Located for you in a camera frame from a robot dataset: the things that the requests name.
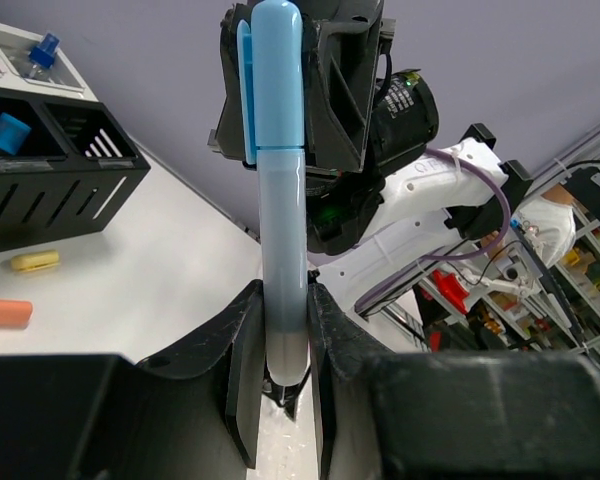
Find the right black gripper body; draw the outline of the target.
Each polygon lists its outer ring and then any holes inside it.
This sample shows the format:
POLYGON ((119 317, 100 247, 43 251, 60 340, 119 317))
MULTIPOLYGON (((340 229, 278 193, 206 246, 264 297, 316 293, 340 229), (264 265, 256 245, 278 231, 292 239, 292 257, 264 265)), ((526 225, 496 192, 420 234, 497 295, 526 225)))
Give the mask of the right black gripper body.
POLYGON ((419 71, 394 73, 372 110, 363 170, 306 178, 308 250, 340 255, 358 244, 385 202, 387 178, 419 158, 438 130, 434 96, 419 71))

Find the light blue marker cap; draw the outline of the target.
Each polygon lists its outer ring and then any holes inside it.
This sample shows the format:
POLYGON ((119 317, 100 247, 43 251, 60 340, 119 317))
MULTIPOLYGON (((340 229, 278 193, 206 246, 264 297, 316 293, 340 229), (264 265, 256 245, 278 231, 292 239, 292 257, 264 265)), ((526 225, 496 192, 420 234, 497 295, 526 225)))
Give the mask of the light blue marker cap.
POLYGON ((0 150, 16 155, 32 128, 8 113, 0 114, 0 150))

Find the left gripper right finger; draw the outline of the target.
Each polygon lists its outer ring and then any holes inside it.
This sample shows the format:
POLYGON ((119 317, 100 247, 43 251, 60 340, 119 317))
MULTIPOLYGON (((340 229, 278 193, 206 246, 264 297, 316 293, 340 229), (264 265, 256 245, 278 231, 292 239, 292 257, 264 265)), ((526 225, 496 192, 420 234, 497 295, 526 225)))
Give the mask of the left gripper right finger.
POLYGON ((309 286, 308 331, 319 477, 403 479, 405 414, 382 376, 394 355, 320 283, 309 286))

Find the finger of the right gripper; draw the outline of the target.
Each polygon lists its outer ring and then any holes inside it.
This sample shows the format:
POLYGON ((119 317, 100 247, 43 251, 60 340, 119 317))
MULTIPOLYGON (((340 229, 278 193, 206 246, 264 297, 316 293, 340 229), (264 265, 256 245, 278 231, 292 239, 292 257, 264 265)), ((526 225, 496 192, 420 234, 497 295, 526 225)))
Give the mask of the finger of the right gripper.
POLYGON ((307 171, 363 169, 381 45, 382 1, 301 1, 307 171))
POLYGON ((241 20, 247 23, 256 2, 236 3, 229 8, 220 23, 219 52, 224 80, 225 100, 218 124, 212 129, 207 146, 224 158, 239 161, 245 168, 246 162, 242 103, 237 55, 237 27, 241 20))

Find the clear blue cap bottle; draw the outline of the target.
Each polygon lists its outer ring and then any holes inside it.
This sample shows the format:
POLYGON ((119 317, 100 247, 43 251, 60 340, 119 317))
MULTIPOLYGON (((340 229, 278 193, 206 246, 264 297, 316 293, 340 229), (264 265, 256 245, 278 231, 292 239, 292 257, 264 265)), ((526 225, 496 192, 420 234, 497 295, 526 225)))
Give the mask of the clear blue cap bottle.
POLYGON ((21 77, 30 80, 48 81, 51 68, 55 63, 59 43, 60 39, 53 33, 48 32, 29 51, 14 50, 9 55, 9 60, 21 77))

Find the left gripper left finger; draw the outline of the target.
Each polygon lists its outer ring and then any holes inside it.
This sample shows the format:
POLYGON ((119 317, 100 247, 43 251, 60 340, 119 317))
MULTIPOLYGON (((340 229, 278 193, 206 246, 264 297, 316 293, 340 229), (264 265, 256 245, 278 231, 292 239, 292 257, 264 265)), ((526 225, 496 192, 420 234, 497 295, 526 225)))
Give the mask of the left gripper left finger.
POLYGON ((157 381, 147 416, 157 470, 247 470, 256 463, 264 377, 263 284, 138 362, 157 381))

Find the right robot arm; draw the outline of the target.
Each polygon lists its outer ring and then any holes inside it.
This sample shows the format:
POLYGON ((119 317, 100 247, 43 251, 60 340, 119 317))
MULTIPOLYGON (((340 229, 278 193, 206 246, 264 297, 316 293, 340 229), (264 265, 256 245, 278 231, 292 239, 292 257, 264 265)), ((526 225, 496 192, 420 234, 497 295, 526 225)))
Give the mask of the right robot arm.
POLYGON ((221 23, 226 99, 211 145, 256 172, 264 308, 302 322, 309 254, 341 308, 364 311, 400 272, 505 232, 531 181, 482 124, 432 147, 433 94, 391 62, 379 1, 245 1, 221 23))

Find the light blue marker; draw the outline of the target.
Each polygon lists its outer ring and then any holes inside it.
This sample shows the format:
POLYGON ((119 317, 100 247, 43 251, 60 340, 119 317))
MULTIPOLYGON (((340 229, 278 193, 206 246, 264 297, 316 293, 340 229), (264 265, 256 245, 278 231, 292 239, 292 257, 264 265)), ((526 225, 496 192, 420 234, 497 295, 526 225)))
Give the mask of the light blue marker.
POLYGON ((307 368, 303 20, 291 1, 261 1, 237 29, 246 162, 259 185, 266 361, 273 381, 307 368))

